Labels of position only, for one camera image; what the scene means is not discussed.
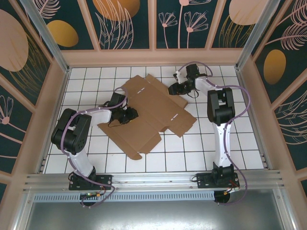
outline flat cardboard box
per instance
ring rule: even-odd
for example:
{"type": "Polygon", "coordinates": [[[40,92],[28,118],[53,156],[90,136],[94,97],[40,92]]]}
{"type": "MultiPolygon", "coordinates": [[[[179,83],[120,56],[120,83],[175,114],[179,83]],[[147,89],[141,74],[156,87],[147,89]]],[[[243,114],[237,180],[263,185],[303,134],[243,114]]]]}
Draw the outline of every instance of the flat cardboard box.
{"type": "Polygon", "coordinates": [[[167,87],[151,75],[145,79],[135,76],[123,87],[128,91],[129,106],[138,111],[139,117],[121,126],[114,121],[110,127],[98,127],[133,160],[141,159],[139,153],[149,153],[161,141],[159,132],[169,129],[181,137],[196,122],[184,109],[188,102],[178,95],[168,95],[167,87]]]}

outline white grid tile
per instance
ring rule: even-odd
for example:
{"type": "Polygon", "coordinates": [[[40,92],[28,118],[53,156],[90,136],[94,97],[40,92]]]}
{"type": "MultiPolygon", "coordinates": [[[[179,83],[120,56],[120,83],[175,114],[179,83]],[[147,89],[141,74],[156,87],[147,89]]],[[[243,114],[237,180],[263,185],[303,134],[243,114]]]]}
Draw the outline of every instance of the white grid tile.
{"type": "MultiPolygon", "coordinates": [[[[174,66],[74,68],[59,114],[62,114],[66,108],[84,110],[104,104],[111,99],[114,86],[121,86],[135,75],[145,77],[147,74],[152,74],[169,86],[176,82],[173,73],[179,68],[174,66]]],[[[215,84],[238,85],[233,67],[212,66],[211,68],[214,76],[211,81],[215,84]]],[[[200,67],[200,71],[206,72],[203,67],[200,67]]],[[[185,76],[186,69],[184,68],[181,73],[185,76]]],[[[233,94],[238,115],[246,106],[241,90],[234,89],[233,94]]],[[[201,92],[196,99],[188,95],[182,97],[189,102],[186,110],[190,111],[198,121],[181,138],[169,130],[160,133],[162,140],[151,153],[142,154],[142,160],[131,160],[101,129],[97,126],[91,128],[85,149],[89,152],[89,160],[96,170],[99,173],[211,170],[215,156],[215,138],[213,126],[207,118],[207,97],[201,92]]],[[[232,123],[231,157],[240,169],[245,167],[263,169],[248,113],[232,123]]],[[[44,173],[70,172],[72,167],[69,162],[67,163],[67,157],[56,146],[52,146],[47,156],[44,173]]]]}

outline purple cable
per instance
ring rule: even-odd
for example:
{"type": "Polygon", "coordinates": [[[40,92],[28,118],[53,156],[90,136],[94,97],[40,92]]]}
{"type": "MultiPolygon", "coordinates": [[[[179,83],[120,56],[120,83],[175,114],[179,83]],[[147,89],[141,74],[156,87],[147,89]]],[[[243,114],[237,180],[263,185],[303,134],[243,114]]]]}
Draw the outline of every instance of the purple cable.
{"type": "MultiPolygon", "coordinates": [[[[181,71],[185,66],[189,65],[189,64],[194,64],[194,63],[197,63],[197,64],[201,64],[203,65],[204,67],[208,68],[208,70],[210,71],[211,75],[208,75],[208,77],[212,77],[213,76],[213,72],[212,70],[209,68],[209,66],[207,66],[205,63],[202,63],[202,62],[199,62],[199,61],[191,61],[187,64],[185,64],[184,66],[182,66],[179,71],[181,71]]],[[[243,196],[238,200],[238,201],[235,201],[235,202],[231,202],[231,203],[221,203],[223,205],[235,205],[235,204],[238,204],[240,203],[246,196],[246,193],[248,191],[248,182],[246,180],[246,177],[245,175],[242,173],[242,171],[236,166],[236,164],[232,161],[232,159],[230,158],[229,154],[228,154],[228,151],[227,151],[227,147],[226,147],[226,135],[227,135],[227,126],[232,123],[235,119],[237,119],[238,117],[241,117],[244,113],[247,112],[247,110],[249,109],[250,107],[250,95],[248,93],[248,91],[241,87],[241,86],[238,86],[238,85],[226,85],[226,86],[218,86],[218,85],[215,85],[213,84],[212,82],[210,82],[208,79],[206,79],[206,81],[213,87],[216,87],[218,89],[223,89],[223,88],[237,88],[237,89],[240,89],[242,91],[244,91],[246,93],[246,95],[248,96],[248,105],[246,106],[245,110],[240,113],[238,116],[235,116],[233,118],[231,118],[225,125],[225,128],[224,128],[224,149],[225,149],[225,153],[227,155],[227,158],[229,159],[229,161],[233,164],[233,166],[239,171],[239,173],[242,175],[243,177],[243,180],[244,180],[244,183],[245,183],[245,190],[244,190],[244,194],[243,196]]]]}
{"type": "Polygon", "coordinates": [[[82,204],[83,207],[91,208],[91,207],[95,207],[95,206],[98,206],[99,204],[103,203],[105,200],[107,200],[107,199],[114,193],[115,187],[112,186],[112,185],[109,185],[109,184],[101,184],[101,183],[98,183],[98,182],[96,182],[96,181],[92,181],[92,180],[88,179],[86,176],[84,176],[84,175],[74,166],[73,162],[71,161],[71,159],[70,159],[70,157],[69,157],[69,154],[66,153],[66,152],[64,151],[64,139],[65,139],[65,135],[66,135],[66,133],[67,133],[67,130],[68,130],[68,128],[69,128],[69,125],[72,123],[72,121],[74,120],[74,118],[75,118],[77,115],[79,115],[79,114],[86,114],[86,113],[90,113],[90,112],[101,111],[101,110],[110,110],[110,109],[114,109],[114,108],[117,108],[117,107],[121,106],[121,105],[126,101],[126,99],[127,99],[127,97],[128,97],[128,91],[127,91],[127,89],[124,88],[124,87],[118,87],[118,88],[116,88],[114,91],[117,91],[118,89],[122,89],[122,90],[125,92],[125,99],[124,99],[121,103],[119,103],[119,104],[117,104],[117,105],[115,105],[115,106],[112,106],[112,107],[108,107],[108,108],[98,107],[98,108],[92,108],[92,109],[87,109],[87,110],[79,111],[79,112],[75,113],[75,114],[70,118],[70,120],[68,121],[68,123],[67,123],[67,125],[65,126],[64,131],[63,131],[63,135],[62,135],[61,143],[60,143],[60,148],[61,148],[61,151],[68,157],[69,162],[70,162],[72,168],[73,168],[83,179],[87,180],[88,182],[93,183],[93,184],[96,184],[96,185],[99,185],[99,186],[103,186],[103,187],[110,187],[110,188],[113,189],[104,199],[102,199],[102,200],[99,201],[99,202],[96,202],[95,204],[93,204],[93,205],[91,205],[91,206],[85,206],[84,203],[83,203],[83,201],[84,201],[85,199],[82,199],[81,204],[82,204]]]}

